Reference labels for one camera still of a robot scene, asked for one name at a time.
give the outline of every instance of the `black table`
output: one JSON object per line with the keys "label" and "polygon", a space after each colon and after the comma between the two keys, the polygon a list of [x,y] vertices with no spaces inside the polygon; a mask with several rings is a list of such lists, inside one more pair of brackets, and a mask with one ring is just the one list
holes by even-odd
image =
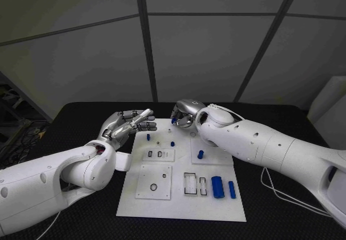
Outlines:
{"label": "black table", "polygon": [[[296,106],[219,103],[244,118],[266,124],[284,134],[328,147],[305,113]],[[29,158],[83,146],[94,140],[106,119],[117,111],[155,110],[169,118],[175,103],[75,102],[61,110]],[[120,149],[132,152],[134,136]],[[261,184],[263,168],[234,159],[247,222],[117,217],[124,172],[114,176],[104,190],[81,199],[67,210],[45,234],[46,239],[346,239],[346,231],[329,217],[280,200]],[[276,188],[313,206],[320,206],[306,188],[270,171]],[[36,239],[55,216],[3,239]]]}

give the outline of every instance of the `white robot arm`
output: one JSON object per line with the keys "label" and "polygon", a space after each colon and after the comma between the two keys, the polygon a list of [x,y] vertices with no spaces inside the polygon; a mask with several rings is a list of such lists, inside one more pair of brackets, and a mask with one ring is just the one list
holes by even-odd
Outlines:
{"label": "white robot arm", "polygon": [[[129,171],[132,155],[116,152],[129,134],[156,131],[153,111],[116,112],[97,140],[0,171],[0,237],[34,226],[101,190],[114,170]],[[77,189],[62,191],[62,180]]]}
{"label": "white robot arm", "polygon": [[[195,121],[205,143],[293,178],[346,228],[346,150],[302,141],[254,121],[235,121],[222,107],[214,104],[207,107],[192,99],[178,101],[172,122],[182,127],[186,117],[189,125]],[[333,167],[338,170],[329,181]]]}

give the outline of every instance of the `blue cylinder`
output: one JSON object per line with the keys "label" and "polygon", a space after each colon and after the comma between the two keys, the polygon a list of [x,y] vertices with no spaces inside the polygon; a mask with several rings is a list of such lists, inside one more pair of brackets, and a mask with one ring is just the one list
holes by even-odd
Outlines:
{"label": "blue cylinder", "polygon": [[235,184],[232,181],[228,182],[228,186],[230,186],[231,198],[237,199]]}
{"label": "blue cylinder", "polygon": [[204,158],[204,154],[205,154],[205,152],[201,150],[199,153],[198,153],[198,156],[196,156],[198,159],[202,159],[202,158]]}
{"label": "blue cylinder", "polygon": [[211,178],[211,184],[212,184],[214,197],[217,199],[222,199],[225,197],[224,186],[222,186],[222,177],[214,176]]}

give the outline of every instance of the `gray wall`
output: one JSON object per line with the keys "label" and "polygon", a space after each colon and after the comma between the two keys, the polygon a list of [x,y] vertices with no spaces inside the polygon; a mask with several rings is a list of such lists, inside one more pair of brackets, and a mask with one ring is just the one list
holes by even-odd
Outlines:
{"label": "gray wall", "polygon": [[51,118],[71,102],[156,98],[309,109],[346,74],[343,0],[2,5],[0,71]]}

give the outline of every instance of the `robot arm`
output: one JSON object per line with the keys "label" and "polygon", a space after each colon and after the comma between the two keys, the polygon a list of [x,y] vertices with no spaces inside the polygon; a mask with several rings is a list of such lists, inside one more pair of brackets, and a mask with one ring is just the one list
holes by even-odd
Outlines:
{"label": "robot arm", "polygon": [[[202,108],[192,119],[205,143],[222,148],[240,160],[293,178],[346,228],[346,150],[318,146],[254,121],[235,121],[217,105]],[[333,167],[338,170],[329,181]]]}
{"label": "robot arm", "polygon": [[[129,171],[132,155],[116,152],[129,134],[156,131],[153,111],[116,112],[97,140],[0,171],[0,237],[31,227],[101,190],[114,169]],[[61,178],[77,189],[62,191]]]}

